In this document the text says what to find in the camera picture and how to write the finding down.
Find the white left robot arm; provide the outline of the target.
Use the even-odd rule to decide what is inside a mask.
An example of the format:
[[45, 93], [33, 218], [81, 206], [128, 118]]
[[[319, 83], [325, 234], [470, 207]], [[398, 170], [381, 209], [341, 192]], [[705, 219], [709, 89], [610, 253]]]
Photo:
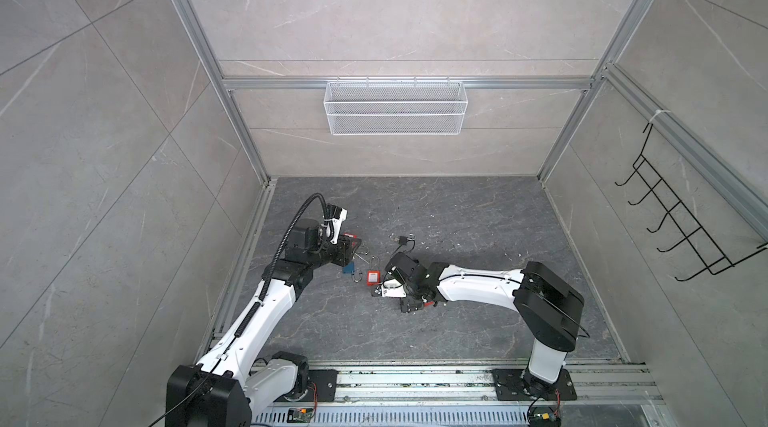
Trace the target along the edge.
[[164, 426], [249, 426], [281, 397], [300, 399], [309, 387], [305, 357], [274, 354], [252, 369], [280, 320], [328, 264], [349, 265], [361, 241], [345, 235], [346, 209], [311, 194], [299, 207], [264, 269], [256, 292], [221, 339], [195, 364], [180, 365], [166, 388]]

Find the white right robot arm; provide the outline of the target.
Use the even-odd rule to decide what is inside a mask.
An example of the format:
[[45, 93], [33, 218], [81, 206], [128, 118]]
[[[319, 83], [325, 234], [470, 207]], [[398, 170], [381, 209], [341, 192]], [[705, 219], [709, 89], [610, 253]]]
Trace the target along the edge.
[[580, 336], [584, 298], [541, 262], [522, 269], [469, 269], [444, 262], [424, 266], [407, 254], [394, 254], [374, 296], [397, 298], [403, 313], [440, 302], [470, 301], [517, 313], [534, 337], [524, 369], [494, 369], [500, 400], [571, 401], [577, 398], [565, 360]]

